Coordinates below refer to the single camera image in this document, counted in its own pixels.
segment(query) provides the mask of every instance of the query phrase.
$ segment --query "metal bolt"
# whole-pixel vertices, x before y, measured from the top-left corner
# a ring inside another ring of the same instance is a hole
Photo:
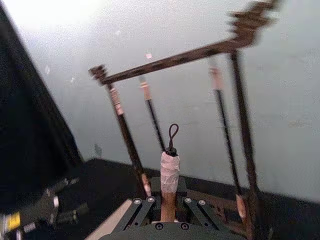
[[[181,228],[182,228],[183,230],[188,230],[188,229],[189,229],[189,225],[186,224],[186,223],[182,223],[182,224],[181,224]]]
[[[163,228],[164,228],[164,225],[162,223],[157,223],[155,225],[155,229],[157,229],[157,230],[162,230]]]
[[[54,215],[53,215],[53,214],[51,214],[51,216],[50,216],[50,223],[51,223],[51,224],[54,223]]]
[[[187,204],[189,204],[189,203],[191,203],[191,202],[192,202],[192,200],[191,200],[191,198],[190,198],[190,197],[186,197],[186,198],[184,199],[184,201],[185,201]]]
[[[139,204],[142,203],[142,201],[141,201],[141,199],[136,198],[136,199],[133,201],[133,203],[139,205]]]
[[[153,203],[155,201],[155,198],[153,196],[150,196],[150,197],[147,198],[147,201],[149,203]]]
[[[199,203],[200,205],[205,205],[205,204],[206,204],[206,201],[205,201],[205,200],[199,200],[198,203]]]
[[[22,239],[22,233],[20,230],[17,230],[15,233],[15,238],[16,240],[21,240]]]

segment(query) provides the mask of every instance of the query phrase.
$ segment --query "white tape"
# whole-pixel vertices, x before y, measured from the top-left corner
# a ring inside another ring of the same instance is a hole
[[[143,89],[144,100],[150,100],[151,99],[151,94],[150,94],[149,85],[144,81],[144,82],[140,83],[140,88]]]
[[[179,156],[169,156],[165,152],[161,155],[161,191],[163,193],[175,193],[178,188],[180,171]]]
[[[211,67],[210,72],[212,74],[212,87],[214,90],[222,90],[223,89],[223,82],[222,82],[222,75],[217,67]]]
[[[143,182],[144,191],[145,191],[146,195],[148,197],[150,197],[151,196],[151,187],[150,187],[147,175],[145,173],[143,173],[141,178],[142,178],[142,182]]]
[[[116,114],[118,114],[119,116],[124,114],[124,110],[122,109],[117,90],[115,88],[112,88],[110,90],[110,93],[111,93],[112,103],[115,106]]]

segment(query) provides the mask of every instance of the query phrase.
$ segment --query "rusty metal bar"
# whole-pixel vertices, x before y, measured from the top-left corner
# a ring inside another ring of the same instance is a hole
[[[143,74],[207,58],[212,55],[232,53],[236,49],[250,46],[256,39],[257,29],[269,23],[270,20],[263,17],[263,13],[266,10],[273,9],[275,2],[275,0],[272,0],[271,2],[253,2],[248,11],[232,13],[232,16],[237,18],[237,20],[232,23],[235,27],[235,29],[232,30],[235,33],[234,38],[186,51],[111,76],[106,76],[101,80],[101,84],[106,85],[115,83]]]
[[[247,96],[244,91],[241,67],[239,63],[239,53],[234,51],[230,54],[232,69],[233,69],[233,85],[237,99],[237,108],[240,121],[242,147],[246,159],[246,172],[249,181],[249,193],[247,199],[247,207],[250,215],[248,221],[251,226],[247,226],[248,230],[252,233],[252,239],[264,240],[268,234],[268,228],[263,216],[263,201],[257,185],[256,165],[254,159],[254,147],[251,138],[251,127],[249,123],[248,110],[247,110]]]

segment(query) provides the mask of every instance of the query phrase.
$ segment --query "metal frame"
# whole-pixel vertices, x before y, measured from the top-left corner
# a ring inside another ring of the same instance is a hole
[[[270,22],[269,18],[264,17],[265,12],[267,10],[274,9],[277,5],[277,2],[277,0],[271,0],[269,2],[253,2],[247,11],[233,12],[232,16],[237,18],[237,20],[232,23],[232,25],[235,26],[235,29],[233,30],[233,32],[235,33],[235,37],[231,39],[167,57],[111,76],[107,76],[106,70],[103,65],[94,67],[90,70],[90,73],[97,80],[99,80],[101,85],[108,86],[110,92],[110,90],[113,88],[112,84],[118,81],[185,64],[191,61],[207,58],[216,54],[226,53],[230,55],[234,74],[234,90],[237,96],[238,115],[242,133],[242,145],[246,158],[246,170],[250,184],[250,191],[247,195],[245,203],[248,210],[247,214],[249,215],[247,220],[248,222],[246,223],[246,226],[249,226],[247,228],[247,232],[250,232],[250,234],[248,235],[249,239],[263,239],[264,227],[262,217],[263,211],[261,209],[261,199],[255,172],[253,144],[250,134],[250,125],[248,121],[248,111],[246,106],[247,101],[242,86],[238,50],[255,43],[258,29],[260,27],[266,26]],[[116,109],[117,104],[118,102],[115,102],[113,100],[115,113],[119,116],[119,113],[117,113]],[[138,154],[136,154],[135,157],[132,157],[132,149],[134,149],[134,152],[137,152],[134,146],[134,142],[130,134],[124,134],[124,131],[129,132],[129,128],[125,121],[119,119],[119,117],[118,121],[133,166],[135,170],[138,171],[138,176],[140,176],[143,173],[143,170],[140,171],[142,169],[142,166],[139,157],[137,157]]]

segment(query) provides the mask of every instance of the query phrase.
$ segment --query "black rod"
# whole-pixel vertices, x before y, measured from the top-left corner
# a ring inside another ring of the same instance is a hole
[[[89,70],[89,73],[99,81],[103,80],[107,75],[103,65],[91,68]],[[107,92],[109,93],[114,114],[117,117],[122,138],[124,140],[130,160],[132,162],[132,166],[137,179],[139,191],[144,197],[147,197],[148,191],[146,190],[146,187],[150,188],[150,186],[147,186],[149,185],[149,181],[147,179],[146,174],[144,173],[144,169],[142,167],[134,140],[130,133],[130,130],[126,121],[126,117],[125,117],[125,112],[120,103],[118,91],[115,89],[112,83],[107,84],[106,89],[107,89]]]
[[[151,116],[151,119],[152,119],[152,123],[153,123],[153,127],[155,129],[155,132],[156,132],[156,135],[157,135],[157,138],[158,138],[158,142],[160,144],[160,148],[161,148],[162,152],[165,152],[166,151],[166,147],[165,147],[165,143],[164,143],[163,137],[161,135],[161,130],[160,130],[160,126],[159,126],[159,122],[158,122],[157,116],[156,116],[155,108],[154,108],[154,105],[153,105],[153,101],[152,101],[149,85],[147,84],[147,82],[146,82],[146,80],[145,80],[143,75],[139,77],[139,81],[140,81],[140,86],[141,86],[141,88],[143,88],[143,91],[144,91],[144,101],[145,101],[145,104],[146,104],[146,106],[147,106],[147,108],[149,110],[149,113],[150,113],[150,116]]]
[[[221,115],[221,120],[223,122],[224,139],[225,139],[225,143],[228,150],[229,162],[230,162],[231,172],[232,172],[233,181],[235,185],[235,194],[242,195],[242,190],[239,184],[237,165],[236,165],[235,157],[233,153],[232,140],[230,138],[229,121],[225,111],[225,100],[224,100],[224,94],[222,91],[222,76],[221,76],[220,70],[215,66],[210,67],[210,73],[214,81],[213,89],[215,92],[216,101],[218,102],[218,111]]]
[[[256,175],[256,165],[254,160],[253,143],[251,139],[251,128],[248,119],[248,111],[246,104],[246,95],[244,93],[243,83],[241,80],[240,64],[238,59],[238,51],[231,53],[230,58],[233,67],[234,74],[234,88],[237,98],[238,114],[241,126],[242,135],[242,147],[246,159],[246,170],[248,174],[248,180],[250,189],[257,191],[257,175]]]
[[[230,54],[233,74],[234,74],[234,90],[237,98],[238,114],[241,126],[242,147],[246,159],[246,172],[250,186],[248,208],[252,225],[253,239],[265,240],[268,234],[268,226],[264,219],[262,210],[263,201],[257,185],[256,165],[254,160],[253,143],[251,139],[251,128],[247,111],[247,96],[242,83],[242,76],[239,64],[239,53],[237,50]]]

